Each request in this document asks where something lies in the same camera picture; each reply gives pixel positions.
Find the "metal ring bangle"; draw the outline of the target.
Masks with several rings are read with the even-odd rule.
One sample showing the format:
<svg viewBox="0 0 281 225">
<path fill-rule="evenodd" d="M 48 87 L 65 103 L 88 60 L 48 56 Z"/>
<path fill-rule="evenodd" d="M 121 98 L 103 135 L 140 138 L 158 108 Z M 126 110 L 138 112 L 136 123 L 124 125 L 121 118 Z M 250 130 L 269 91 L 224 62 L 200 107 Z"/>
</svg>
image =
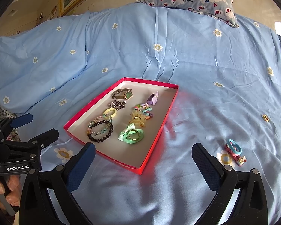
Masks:
<svg viewBox="0 0 281 225">
<path fill-rule="evenodd" d="M 127 138 L 131 141 L 140 141 L 143 138 L 143 131 L 139 129 L 129 130 L 127 132 Z"/>
</svg>

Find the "purple bow hair clip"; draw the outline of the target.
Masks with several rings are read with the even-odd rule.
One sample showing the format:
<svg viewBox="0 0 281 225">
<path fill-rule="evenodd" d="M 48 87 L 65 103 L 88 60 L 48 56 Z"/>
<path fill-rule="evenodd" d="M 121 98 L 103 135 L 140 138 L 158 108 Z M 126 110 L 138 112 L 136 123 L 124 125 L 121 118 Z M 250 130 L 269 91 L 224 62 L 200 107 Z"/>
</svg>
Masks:
<svg viewBox="0 0 281 225">
<path fill-rule="evenodd" d="M 159 92 L 156 91 L 155 93 L 151 94 L 148 99 L 146 100 L 146 104 L 150 105 L 150 106 L 154 106 L 156 105 L 157 101 L 158 101 L 158 96 L 159 96 Z"/>
</svg>

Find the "yellow ring bangle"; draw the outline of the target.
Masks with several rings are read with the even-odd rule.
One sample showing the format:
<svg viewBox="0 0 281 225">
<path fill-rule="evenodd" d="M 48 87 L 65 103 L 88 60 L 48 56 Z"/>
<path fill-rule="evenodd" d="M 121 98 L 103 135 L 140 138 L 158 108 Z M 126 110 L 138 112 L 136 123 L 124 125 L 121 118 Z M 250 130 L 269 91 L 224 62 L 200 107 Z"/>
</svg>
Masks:
<svg viewBox="0 0 281 225">
<path fill-rule="evenodd" d="M 117 110 L 115 108 L 108 108 L 103 112 L 102 116 L 104 119 L 112 119 L 116 116 L 116 114 Z"/>
</svg>

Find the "red shallow box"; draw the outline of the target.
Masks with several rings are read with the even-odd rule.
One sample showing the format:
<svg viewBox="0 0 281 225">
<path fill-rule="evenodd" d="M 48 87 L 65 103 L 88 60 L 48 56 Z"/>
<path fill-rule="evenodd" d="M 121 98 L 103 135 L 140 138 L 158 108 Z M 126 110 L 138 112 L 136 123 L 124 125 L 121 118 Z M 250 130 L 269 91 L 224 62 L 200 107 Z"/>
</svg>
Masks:
<svg viewBox="0 0 281 225">
<path fill-rule="evenodd" d="M 141 175 L 158 142 L 168 114 L 177 97 L 179 86 L 172 83 L 158 82 L 146 79 L 122 78 L 111 85 L 84 108 L 76 113 L 64 126 L 64 130 L 78 143 L 89 142 L 87 125 L 90 121 L 103 114 L 113 101 L 112 94 L 118 89 L 129 88 L 132 97 L 126 101 L 126 106 L 116 112 L 113 118 L 114 130 L 111 137 L 95 145 L 96 152 L 107 160 L 123 167 L 130 172 Z M 153 106 L 153 117 L 148 119 L 143 127 L 144 138 L 135 144 L 128 144 L 118 139 L 132 120 L 132 110 L 138 104 L 146 102 L 151 94 L 158 93 L 157 104 Z"/>
</svg>

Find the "yellow transparent bow clip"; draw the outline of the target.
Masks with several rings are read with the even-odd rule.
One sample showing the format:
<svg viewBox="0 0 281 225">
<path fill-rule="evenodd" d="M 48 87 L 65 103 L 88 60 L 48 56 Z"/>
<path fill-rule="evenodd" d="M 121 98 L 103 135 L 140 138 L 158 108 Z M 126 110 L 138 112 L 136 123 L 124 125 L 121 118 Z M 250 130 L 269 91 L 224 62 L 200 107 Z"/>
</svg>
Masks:
<svg viewBox="0 0 281 225">
<path fill-rule="evenodd" d="M 141 112 L 135 111 L 131 114 L 131 119 L 129 120 L 129 124 L 134 123 L 135 126 L 144 128 L 146 126 L 146 116 Z"/>
</svg>

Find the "blue floral bed sheet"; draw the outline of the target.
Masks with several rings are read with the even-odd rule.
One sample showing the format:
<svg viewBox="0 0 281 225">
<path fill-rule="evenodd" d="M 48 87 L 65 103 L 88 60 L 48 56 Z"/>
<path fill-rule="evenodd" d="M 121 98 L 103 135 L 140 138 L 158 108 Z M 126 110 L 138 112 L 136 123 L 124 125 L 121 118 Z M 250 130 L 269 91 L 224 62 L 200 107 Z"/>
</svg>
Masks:
<svg viewBox="0 0 281 225">
<path fill-rule="evenodd" d="M 233 139 L 260 171 L 268 222 L 281 217 L 281 37 L 238 17 L 239 28 L 190 11 L 134 3 L 47 21 L 0 37 L 0 107 L 31 113 L 27 141 L 51 128 L 44 170 L 80 151 L 64 125 L 124 77 L 179 86 L 142 175 L 97 155 L 74 193 L 95 224 L 194 224 L 214 193 L 191 148 L 219 157 Z"/>
</svg>

